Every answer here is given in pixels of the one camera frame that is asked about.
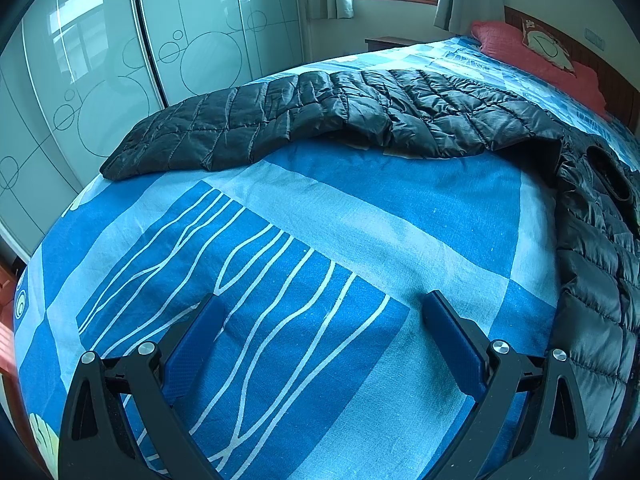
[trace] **quilted jacket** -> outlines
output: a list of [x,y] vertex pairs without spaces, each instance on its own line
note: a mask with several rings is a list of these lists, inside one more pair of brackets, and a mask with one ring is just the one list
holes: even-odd
[[121,180],[223,170],[329,132],[428,157],[519,144],[557,189],[561,297],[549,346],[565,350],[574,366],[593,477],[640,415],[640,174],[599,137],[465,78],[421,70],[309,72],[162,110],[137,124],[101,171]]

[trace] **patterned pillowcase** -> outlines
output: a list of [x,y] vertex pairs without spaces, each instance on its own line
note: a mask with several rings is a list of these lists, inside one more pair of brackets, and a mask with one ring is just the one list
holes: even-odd
[[536,54],[540,54],[540,56],[558,68],[566,72],[575,73],[567,50],[544,28],[532,20],[522,20],[522,31],[524,34],[522,43],[526,47],[533,50]]

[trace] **metal screw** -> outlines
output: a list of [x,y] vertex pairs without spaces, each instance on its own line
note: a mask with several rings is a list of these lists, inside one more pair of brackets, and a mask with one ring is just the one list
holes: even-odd
[[556,359],[558,359],[558,361],[566,361],[566,353],[563,350],[554,348],[554,351],[551,353]]
[[156,349],[156,345],[154,345],[151,341],[147,341],[146,343],[142,343],[138,347],[138,353],[140,355],[149,355]]
[[95,359],[95,354],[93,352],[85,352],[84,354],[82,354],[82,357],[80,358],[80,360],[86,365],[94,362],[94,359]]
[[494,341],[494,344],[492,346],[494,347],[494,350],[498,352],[498,354],[506,354],[509,351],[509,344],[506,341],[501,341],[498,339],[498,341]]

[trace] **blue bedsheet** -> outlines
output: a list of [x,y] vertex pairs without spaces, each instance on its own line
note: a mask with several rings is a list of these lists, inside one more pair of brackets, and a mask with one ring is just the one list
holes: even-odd
[[[277,76],[408,67],[521,94],[636,167],[620,124],[467,40]],[[489,338],[542,354],[558,298],[553,210],[552,191],[503,155],[425,160],[328,140],[218,173],[98,177],[18,284],[17,365],[38,446],[53,466],[83,351],[116,356],[157,341],[213,291],[225,325],[176,409],[224,478],[420,478],[470,401],[425,334],[419,297],[439,288]]]

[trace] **frosted glass door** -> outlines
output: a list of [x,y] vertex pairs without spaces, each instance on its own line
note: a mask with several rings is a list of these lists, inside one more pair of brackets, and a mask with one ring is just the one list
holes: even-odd
[[302,63],[297,0],[240,0],[254,78]]
[[0,224],[27,260],[82,187],[33,94],[20,27],[0,56],[0,117]]
[[60,150],[85,185],[160,105],[130,0],[36,0],[22,20],[33,87]]
[[252,79],[238,0],[140,0],[168,103]]

